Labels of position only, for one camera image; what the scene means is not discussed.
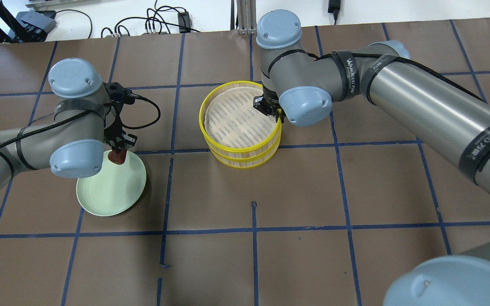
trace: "white floor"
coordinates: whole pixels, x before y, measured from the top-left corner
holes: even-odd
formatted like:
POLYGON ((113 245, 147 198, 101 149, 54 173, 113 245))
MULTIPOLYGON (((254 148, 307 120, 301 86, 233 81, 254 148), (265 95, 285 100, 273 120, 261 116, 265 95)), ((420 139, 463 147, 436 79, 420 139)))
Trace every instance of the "white floor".
MULTIPOLYGON (((24 10, 28 0, 4 0, 13 15, 24 10)), ((229 0, 158 0, 158 6, 183 6, 193 18, 193 27, 199 31, 226 31, 230 29, 229 0)), ((125 17, 146 16, 146 9, 154 7, 154 0, 84 0, 48 6, 47 10, 77 9, 90 15, 94 29, 92 37, 100 37, 103 27, 113 28, 125 17)), ((257 0, 257 19, 274 9, 293 11, 303 26, 332 25, 327 12, 328 0, 257 0)), ((175 12, 164 12, 169 23, 177 23, 175 12)), ((445 20, 490 17, 490 0, 342 0, 338 24, 393 23, 397 21, 445 20)), ((88 19, 76 12, 62 12, 57 16, 58 26, 47 40, 82 39, 88 36, 88 19)), ((143 20, 123 23, 131 35, 144 33, 143 20)), ((0 26, 8 29, 0 19, 0 26)))

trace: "black cable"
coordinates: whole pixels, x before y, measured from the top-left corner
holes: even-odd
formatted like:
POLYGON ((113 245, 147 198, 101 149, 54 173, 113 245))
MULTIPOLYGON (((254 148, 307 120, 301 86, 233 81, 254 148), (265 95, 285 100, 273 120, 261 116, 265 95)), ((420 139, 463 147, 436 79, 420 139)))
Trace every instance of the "black cable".
MULTIPOLYGON (((137 16, 134 16, 134 17, 127 17, 127 18, 124 18, 122 20, 120 20, 117 25, 115 25, 115 31, 117 29, 117 26, 120 25, 122 22, 126 21, 126 20, 130 20, 130 19, 143 19, 143 20, 149 20, 149 19, 152 19, 153 17, 150 17, 150 18, 146 18, 146 17, 137 17, 137 16)), ((189 29, 190 31, 196 31, 198 33, 201 33, 201 31, 198 31, 196 29, 192 29, 192 28, 189 28, 189 27, 183 27, 182 25, 176 25, 175 23, 165 23, 163 21, 159 21, 160 23, 163 23, 165 25, 170 25, 170 26, 175 26, 175 27, 179 27, 181 29, 189 29)))
MULTIPOLYGON (((154 15, 152 17, 154 17, 154 19, 152 19, 152 27, 153 27, 153 30, 156 31, 156 27, 154 25, 154 22, 157 21, 159 24, 160 24, 160 30, 158 31, 158 34, 161 34, 162 33, 162 22, 163 21, 165 23, 165 19, 164 17, 162 17, 162 15, 160 15, 160 13, 156 10, 153 10, 152 8, 147 8, 146 10, 146 17, 147 18, 150 18, 150 16, 148 15, 148 12, 152 11, 154 13, 154 15)), ((165 28, 168 30, 168 34, 171 34, 171 31, 169 30, 169 26, 168 25, 165 25, 165 28)))
POLYGON ((158 111, 158 117, 156 119, 154 119, 152 122, 150 122, 148 124, 145 124, 145 125, 141 125, 141 126, 127 126, 124 123, 122 123, 122 126, 124 128, 127 128, 129 130, 139 130, 141 128, 146 128, 148 126, 151 126, 151 125, 155 124, 156 122, 158 122, 158 120, 160 120, 160 116, 162 115, 162 112, 160 111, 160 108, 158 107, 158 105, 156 105, 155 102, 152 102, 151 100, 149 100, 149 99, 147 99, 146 97, 143 97, 143 96, 138 96, 138 97, 136 97, 136 99, 140 99, 142 101, 146 101, 146 102, 152 104, 154 107, 156 107, 156 110, 158 111))
POLYGON ((311 54, 308 52, 308 56, 314 58, 315 60, 319 59, 319 56, 317 54, 311 54))
POLYGON ((66 123, 69 123, 73 120, 76 120, 82 116, 86 116, 88 115, 89 113, 91 113, 92 111, 90 110, 86 110, 82 113, 79 113, 79 114, 76 114, 75 116, 72 116, 72 117, 69 117, 67 118, 66 120, 62 120, 60 122, 57 122, 55 124, 52 124, 52 125, 49 125, 49 126, 45 126, 44 128, 39 128, 39 130, 32 130, 31 132, 28 132, 28 133, 25 133, 25 134, 22 134, 21 136, 19 137, 15 137, 15 138, 12 138, 6 142, 3 142, 3 143, 0 143, 0 149, 3 148, 3 147, 6 147, 8 145, 10 145, 11 143, 15 143, 19 140, 22 140, 24 138, 27 138, 27 137, 30 137, 30 136, 33 136, 33 135, 36 135, 36 134, 40 134, 40 133, 43 133, 43 132, 46 132, 47 130, 52 130, 53 128, 57 128, 59 126, 62 126, 66 123))
POLYGON ((230 4, 230 31, 235 29, 236 27, 234 26, 234 19, 235 19, 235 4, 234 4, 234 0, 230 0, 231 4, 230 4))
POLYGON ((174 8, 173 6, 160 6, 156 11, 158 12, 158 11, 174 10, 175 12, 177 12, 177 16, 181 17, 183 25, 186 25, 185 16, 182 16, 181 15, 181 12, 179 12, 179 10, 177 10, 177 8, 174 8))
POLYGON ((90 33, 88 34, 88 38, 92 37, 92 30, 94 29, 94 24, 92 23, 92 18, 90 18, 90 16, 88 16, 88 14, 86 14, 85 12, 79 11, 79 10, 73 10, 71 8, 67 8, 65 10, 57 11, 56 12, 56 15, 58 15, 59 12, 63 12, 63 11, 79 12, 79 13, 83 14, 84 16, 87 16, 88 17, 88 20, 90 20, 90 33))
MULTIPOLYGON (((354 57, 359 57, 359 58, 379 58, 382 56, 382 54, 352 54, 352 55, 354 57)), ((471 95, 472 97, 483 102, 483 100, 480 97, 478 97, 474 93, 471 93, 471 91, 469 91, 468 89, 462 87, 461 85, 458 85, 457 83, 451 81, 449 78, 446 78, 443 75, 441 75, 439 72, 434 71, 431 68, 428 68, 427 66, 424 66, 423 64, 420 64, 419 62, 416 62, 414 60, 410 60, 407 58, 403 58, 403 57, 397 57, 395 59, 395 62, 403 62, 405 64, 410 64, 412 66, 415 66, 415 67, 423 70, 424 72, 427 72, 428 74, 432 75, 433 77, 438 78, 439 80, 444 81, 445 83, 447 83, 447 84, 459 89, 460 91, 462 91, 468 95, 471 95)))
MULTIPOLYGON (((158 0, 155 0, 155 2, 154 2, 154 9, 155 9, 155 10, 159 10, 160 8, 163 8, 163 7, 164 7, 164 6, 160 6, 159 8, 156 8, 156 4, 157 4, 157 3, 158 3, 158 0)), ((182 6, 176 6, 175 8, 176 8, 176 9, 177 9, 177 8, 178 8, 178 9, 182 9, 182 10, 184 10, 185 12, 187 12, 186 8, 183 8, 182 6)))
POLYGON ((109 29, 108 27, 104 27, 103 29, 101 29, 101 38, 103 38, 103 31, 105 30, 109 30, 109 33, 111 33, 111 36, 114 37, 114 33, 111 29, 109 29))
POLYGON ((119 34, 120 36, 122 36, 122 32, 120 31, 120 28, 124 28, 124 29, 126 29, 126 32, 128 32, 128 36, 131 36, 131 35, 130 35, 130 31, 128 31, 128 28, 127 28, 127 27, 125 27, 125 26, 123 26, 123 25, 118 26, 118 34, 119 34))

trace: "black strap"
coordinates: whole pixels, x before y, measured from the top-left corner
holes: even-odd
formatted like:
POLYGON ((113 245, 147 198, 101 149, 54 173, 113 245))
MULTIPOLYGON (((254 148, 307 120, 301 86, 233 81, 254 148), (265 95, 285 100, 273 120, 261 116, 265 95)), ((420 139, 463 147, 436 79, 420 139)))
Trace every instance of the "black strap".
POLYGON ((97 113, 98 116, 103 119, 103 122, 105 122, 105 106, 100 103, 95 103, 87 99, 65 99, 56 105, 56 110, 54 110, 54 118, 56 118, 57 114, 65 112, 66 110, 90 110, 97 113))
MULTIPOLYGON (((22 134, 24 134, 24 130, 28 128, 27 126, 26 127, 23 127, 20 132, 18 132, 18 135, 16 135, 16 137, 20 137, 22 136, 22 134)), ((24 153, 22 153, 22 140, 19 139, 17 142, 16 142, 16 153, 18 153, 18 158, 20 159, 20 161, 30 170, 37 170, 37 168, 33 167, 32 165, 30 165, 27 161, 26 161, 26 158, 24 157, 24 153)))
POLYGON ((370 101, 373 105, 375 103, 372 102, 372 99, 370 99, 370 86, 372 85, 373 78, 376 77, 376 75, 381 71, 381 69, 385 68, 388 64, 396 60, 398 56, 395 55, 390 55, 390 54, 383 54, 380 56, 374 64, 364 72, 364 76, 362 76, 362 95, 370 101))
POLYGON ((1 151, 0 151, 0 156, 2 159, 4 159, 6 161, 7 165, 9 166, 9 169, 10 169, 10 174, 14 178, 14 166, 12 165, 10 159, 8 157, 6 157, 6 155, 3 154, 1 151))
POLYGON ((338 66, 340 75, 342 76, 342 98, 338 101, 350 99, 360 94, 360 75, 358 73, 358 66, 356 60, 351 51, 334 51, 330 53, 330 57, 338 66))
POLYGON ((475 183, 475 174, 490 159, 490 127, 481 132, 465 148, 459 160, 459 170, 475 183))
POLYGON ((278 57, 276 57, 274 60, 272 60, 272 63, 268 67, 268 75, 270 74, 270 71, 272 71, 272 67, 276 64, 276 62, 278 62, 280 59, 282 59, 285 56, 290 55, 290 54, 306 54, 307 55, 308 53, 302 49, 292 49, 292 50, 284 51, 282 54, 280 54, 278 57))
MULTIPOLYGON (((382 54, 353 54, 354 57, 358 57, 358 58, 380 58, 381 55, 382 54)), ((439 80, 444 81, 445 83, 459 89, 460 91, 462 91, 468 95, 471 95, 472 97, 474 97, 480 101, 483 101, 480 97, 471 93, 468 89, 462 87, 461 85, 458 85, 457 83, 455 83, 455 82, 451 81, 450 79, 444 77, 443 75, 439 74, 438 72, 428 68, 427 66, 420 64, 419 62, 415 62, 414 60, 410 60, 410 59, 403 58, 403 57, 396 58, 395 62, 403 62, 404 64, 410 64, 412 66, 415 66, 415 67, 423 70, 424 72, 427 72, 431 76, 438 78, 439 80)))

